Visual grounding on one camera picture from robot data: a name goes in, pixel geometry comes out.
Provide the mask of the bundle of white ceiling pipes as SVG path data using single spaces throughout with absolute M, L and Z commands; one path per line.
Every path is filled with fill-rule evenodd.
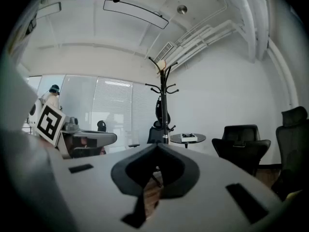
M 243 24 L 236 24 L 229 19 L 212 27 L 206 25 L 205 23 L 208 20 L 204 19 L 177 40 L 175 50 L 166 58 L 166 64 L 172 65 L 176 69 L 211 44 L 229 36 L 233 32 L 239 33 L 246 41 L 249 61 L 254 62 L 256 45 L 253 14 L 248 0 L 239 0 L 239 2 L 237 8 L 240 11 Z

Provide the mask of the black office chair tall headrest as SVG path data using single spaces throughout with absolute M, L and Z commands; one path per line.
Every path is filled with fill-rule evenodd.
M 309 185 L 309 118 L 303 106 L 281 114 L 282 126 L 276 129 L 281 171 L 271 189 L 285 200 Z

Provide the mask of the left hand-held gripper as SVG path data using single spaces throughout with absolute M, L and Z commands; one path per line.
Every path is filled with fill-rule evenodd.
M 65 115 L 49 104 L 42 107 L 36 123 L 38 134 L 58 149 L 64 159 L 70 158 L 65 143 L 65 135 L 73 135 L 74 142 L 78 142 L 78 139 L 80 139 L 81 144 L 85 146 L 99 146 L 74 148 L 71 153 L 71 157 L 74 159 L 106 155 L 103 146 L 111 145 L 117 141 L 117 135 L 114 133 L 79 129 L 76 118 Z

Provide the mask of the white air conditioner vent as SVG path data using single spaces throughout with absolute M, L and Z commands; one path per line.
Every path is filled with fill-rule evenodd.
M 154 62 L 157 63 L 160 60 L 164 59 L 164 57 L 176 46 L 173 42 L 167 42 L 165 46 L 159 51 L 157 56 L 154 59 Z

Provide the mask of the white flat box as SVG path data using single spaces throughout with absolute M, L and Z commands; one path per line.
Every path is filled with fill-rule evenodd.
M 198 141 L 198 137 L 193 133 L 182 133 L 181 134 L 182 143 L 196 142 L 196 141 Z

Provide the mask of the white rounded machine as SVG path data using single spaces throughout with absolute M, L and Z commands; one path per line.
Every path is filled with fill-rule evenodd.
M 37 99 L 28 114 L 28 117 L 22 127 L 22 130 L 26 133 L 29 133 L 34 136 L 38 136 L 36 132 L 37 122 L 40 119 L 40 114 L 42 111 L 42 100 L 41 98 Z

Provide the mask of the white window blinds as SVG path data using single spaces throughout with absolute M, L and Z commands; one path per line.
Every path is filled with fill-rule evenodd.
M 128 149 L 130 144 L 147 143 L 149 130 L 156 121 L 158 98 L 144 84 L 98 78 L 92 109 L 92 130 L 104 121 L 106 132 L 115 133 L 117 141 L 106 146 L 108 153 Z

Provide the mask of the round black marble table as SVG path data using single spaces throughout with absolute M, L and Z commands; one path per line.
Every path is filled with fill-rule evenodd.
M 188 145 L 190 145 L 190 144 L 197 144 L 197 143 L 201 143 L 201 142 L 203 142 L 203 141 L 206 140 L 206 136 L 205 136 L 205 135 L 203 135 L 203 134 L 198 134 L 198 133 L 194 133 L 194 134 L 198 137 L 198 141 L 196 141 L 196 142 L 182 143 L 182 142 L 181 142 L 181 133 L 180 133 L 180 134 L 172 135 L 172 136 L 170 137 L 170 141 L 171 141 L 172 143 L 182 144 L 182 145 L 185 146 L 185 148 L 188 148 Z

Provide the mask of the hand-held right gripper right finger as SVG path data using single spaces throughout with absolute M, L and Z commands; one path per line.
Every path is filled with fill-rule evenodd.
M 196 185 L 177 199 L 160 200 L 149 219 L 149 232 L 275 232 L 283 208 L 273 191 L 236 165 L 219 157 L 170 145 L 199 167 Z M 251 224 L 226 186 L 240 183 L 268 212 Z

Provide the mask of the black metal coat rack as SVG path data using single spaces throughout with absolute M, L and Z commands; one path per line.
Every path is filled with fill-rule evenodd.
M 148 59 L 158 68 L 158 72 L 160 74 L 160 87 L 156 85 L 151 85 L 151 84 L 145 84 L 145 85 L 151 87 L 151 91 L 157 94 L 160 94 L 161 96 L 162 126 L 160 129 L 163 131 L 163 143 L 169 144 L 169 133 L 171 131 L 174 131 L 174 128 L 176 126 L 172 127 L 171 129 L 169 128 L 167 94 L 173 94 L 173 93 L 179 92 L 179 90 L 177 89 L 173 92 L 168 92 L 168 88 L 175 86 L 176 84 L 167 86 L 167 80 L 168 80 L 171 68 L 174 67 L 175 65 L 178 65 L 178 62 L 174 62 L 166 68 L 160 68 L 159 65 L 151 57 L 148 57 Z

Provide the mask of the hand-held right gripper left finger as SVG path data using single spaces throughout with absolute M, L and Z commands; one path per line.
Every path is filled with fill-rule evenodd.
M 122 221 L 134 211 L 137 197 L 123 194 L 111 178 L 113 166 L 154 145 L 144 145 L 104 156 L 63 159 L 46 147 L 53 175 L 78 232 L 159 232 L 151 217 L 136 229 Z

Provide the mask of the thick white wall pipe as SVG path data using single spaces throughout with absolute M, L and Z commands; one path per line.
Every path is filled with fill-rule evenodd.
M 280 52 L 276 44 L 272 39 L 268 38 L 267 53 L 271 58 L 276 71 L 279 75 L 281 85 L 283 88 L 283 93 L 289 109 L 293 109 L 299 106 L 298 93 L 296 90 L 295 82 L 290 71 L 290 68 L 283 57 L 283 54 Z

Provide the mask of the person's grey shirt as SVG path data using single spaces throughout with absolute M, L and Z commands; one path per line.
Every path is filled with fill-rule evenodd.
M 27 109 L 36 100 L 34 91 L 17 70 L 30 37 L 37 27 L 41 0 L 30 0 L 21 11 L 0 54 L 0 138 L 21 131 Z

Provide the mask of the long ceiling light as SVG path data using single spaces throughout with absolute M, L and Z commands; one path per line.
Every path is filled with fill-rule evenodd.
M 62 10 L 61 2 L 56 2 L 51 5 L 40 8 L 37 11 L 36 18 L 42 18 L 48 15 L 59 13 Z
M 115 3 L 112 0 L 105 0 L 103 10 L 129 15 L 157 26 L 160 29 L 165 29 L 169 24 L 169 21 L 160 15 L 126 2 Z

